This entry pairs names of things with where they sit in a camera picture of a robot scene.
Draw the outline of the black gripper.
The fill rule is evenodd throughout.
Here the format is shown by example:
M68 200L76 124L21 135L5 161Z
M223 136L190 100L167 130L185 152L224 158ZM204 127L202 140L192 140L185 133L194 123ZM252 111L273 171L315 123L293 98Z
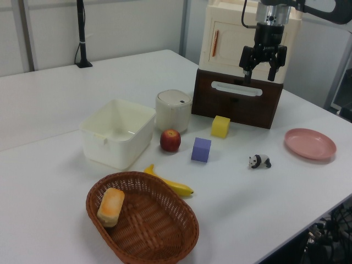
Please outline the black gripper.
M284 26L257 23L255 31L255 45L244 46L239 67L243 69L244 83L251 82L252 71L262 62L269 62L268 80L274 81L277 71L285 66L287 47L281 44Z

